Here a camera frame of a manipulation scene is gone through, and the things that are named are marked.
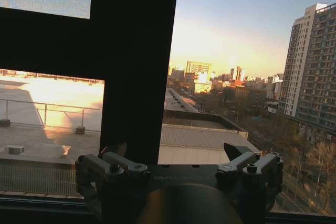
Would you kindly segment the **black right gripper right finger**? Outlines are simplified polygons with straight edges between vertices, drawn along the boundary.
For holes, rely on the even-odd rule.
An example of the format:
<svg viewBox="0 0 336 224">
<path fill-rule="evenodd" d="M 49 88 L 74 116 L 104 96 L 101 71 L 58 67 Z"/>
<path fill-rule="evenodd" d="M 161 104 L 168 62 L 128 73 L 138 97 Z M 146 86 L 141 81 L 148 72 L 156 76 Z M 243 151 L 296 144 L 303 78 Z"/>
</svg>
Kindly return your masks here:
<svg viewBox="0 0 336 224">
<path fill-rule="evenodd" d="M 260 174 L 268 183 L 281 183 L 284 162 L 277 152 L 261 156 L 247 146 L 224 143 L 224 151 L 229 163 L 219 164 L 216 179 L 219 182 L 233 182 L 240 174 Z"/>
</svg>

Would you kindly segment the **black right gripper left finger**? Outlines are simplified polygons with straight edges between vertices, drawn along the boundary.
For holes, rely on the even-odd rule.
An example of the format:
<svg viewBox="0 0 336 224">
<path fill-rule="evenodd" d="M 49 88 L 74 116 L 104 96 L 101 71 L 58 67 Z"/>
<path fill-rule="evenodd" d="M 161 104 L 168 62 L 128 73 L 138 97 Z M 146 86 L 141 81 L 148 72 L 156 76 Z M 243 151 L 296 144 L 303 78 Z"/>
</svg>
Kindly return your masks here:
<svg viewBox="0 0 336 224">
<path fill-rule="evenodd" d="M 112 182 L 115 177 L 146 181 L 150 171 L 146 164 L 125 157 L 127 143 L 109 145 L 97 154 L 81 155 L 75 162 L 76 182 Z"/>
</svg>

